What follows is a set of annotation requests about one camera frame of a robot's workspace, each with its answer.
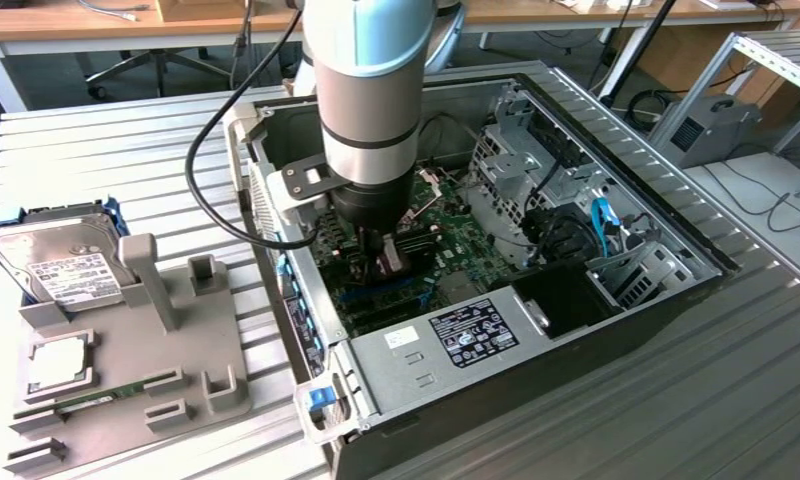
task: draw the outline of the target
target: barcode label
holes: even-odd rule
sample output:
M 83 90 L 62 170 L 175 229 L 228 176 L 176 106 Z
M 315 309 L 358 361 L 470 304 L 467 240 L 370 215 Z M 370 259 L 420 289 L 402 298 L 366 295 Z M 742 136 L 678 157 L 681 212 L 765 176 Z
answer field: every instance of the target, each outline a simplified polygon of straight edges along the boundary
M 103 253 L 29 265 L 29 270 L 60 305 L 119 295 L 119 281 Z

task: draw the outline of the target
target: slatted metal surface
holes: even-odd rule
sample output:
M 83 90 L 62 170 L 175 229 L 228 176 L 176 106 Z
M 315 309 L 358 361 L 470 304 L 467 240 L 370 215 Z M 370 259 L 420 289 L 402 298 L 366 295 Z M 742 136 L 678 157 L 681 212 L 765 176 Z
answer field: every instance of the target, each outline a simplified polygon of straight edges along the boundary
M 737 34 L 734 48 L 800 87 L 800 30 Z
M 5 115 L 0 124 L 0 205 L 24 207 L 90 201 L 122 202 L 132 233 L 158 236 L 160 267 L 214 253 L 230 267 L 240 340 L 255 410 L 158 445 L 80 467 L 55 478 L 328 479 L 320 448 L 303 438 L 291 395 L 294 376 L 267 291 L 250 247 L 212 225 L 183 178 L 183 157 L 199 128 L 228 94 Z M 284 96 L 262 89 L 247 100 Z M 196 160 L 198 181 L 226 217 L 240 221 L 222 128 Z M 8 392 L 21 320 L 17 287 L 0 270 L 0 467 L 19 436 L 5 425 Z M 11 474 L 0 468 L 0 478 Z
M 743 265 L 627 357 L 380 479 L 800 479 L 800 280 L 566 76 L 537 77 Z

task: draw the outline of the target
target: motherboard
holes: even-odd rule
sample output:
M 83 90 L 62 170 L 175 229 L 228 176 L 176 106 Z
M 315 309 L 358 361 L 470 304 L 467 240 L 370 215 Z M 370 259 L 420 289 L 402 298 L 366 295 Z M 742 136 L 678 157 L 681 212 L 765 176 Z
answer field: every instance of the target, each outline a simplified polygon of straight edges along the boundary
M 363 258 L 355 227 L 334 211 L 320 218 L 312 253 L 354 336 L 480 295 L 515 272 L 494 246 L 495 236 L 471 215 L 464 190 L 463 182 L 444 171 L 427 170 L 415 176 L 410 214 L 396 235 L 414 269 L 378 284 L 358 280 Z

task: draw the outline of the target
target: warning label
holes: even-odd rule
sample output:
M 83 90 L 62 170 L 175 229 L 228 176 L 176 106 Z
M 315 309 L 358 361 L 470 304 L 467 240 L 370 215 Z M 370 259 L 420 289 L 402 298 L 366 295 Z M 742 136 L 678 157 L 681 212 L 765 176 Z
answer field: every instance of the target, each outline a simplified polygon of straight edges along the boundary
M 60 305 L 119 295 L 119 281 L 103 253 L 28 266 L 51 298 Z
M 489 299 L 431 318 L 430 323 L 460 368 L 519 345 Z

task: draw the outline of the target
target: office chair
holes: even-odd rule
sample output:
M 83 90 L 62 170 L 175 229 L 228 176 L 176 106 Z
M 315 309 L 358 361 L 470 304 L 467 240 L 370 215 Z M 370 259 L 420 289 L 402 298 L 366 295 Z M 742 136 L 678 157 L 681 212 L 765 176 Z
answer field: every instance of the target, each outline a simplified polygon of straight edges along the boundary
M 100 85 L 100 83 L 116 75 L 127 72 L 128 70 L 134 70 L 135 68 L 146 65 L 150 62 L 154 62 L 156 74 L 158 74 L 158 96 L 166 97 L 166 83 L 163 79 L 163 75 L 168 72 L 167 63 L 178 63 L 179 65 L 184 65 L 186 67 L 194 68 L 202 72 L 210 73 L 212 75 L 218 75 L 220 78 L 224 78 L 228 81 L 230 72 L 223 70 L 222 68 L 210 65 L 206 62 L 199 60 L 194 60 L 192 58 L 184 57 L 179 55 L 179 52 L 183 52 L 187 48 L 155 48 L 148 50 L 144 53 L 134 56 L 130 50 L 122 50 L 119 54 L 122 55 L 122 62 L 116 63 L 112 67 L 110 67 L 103 72 L 95 73 L 92 75 L 87 75 L 86 84 L 88 87 L 88 92 L 92 98 L 96 100 L 103 100 L 107 97 L 107 88 Z M 202 60 L 207 60 L 210 58 L 208 49 L 206 47 L 199 47 L 199 58 Z M 78 55 L 78 60 L 82 65 L 82 69 L 84 74 L 92 71 L 91 62 L 86 55 Z

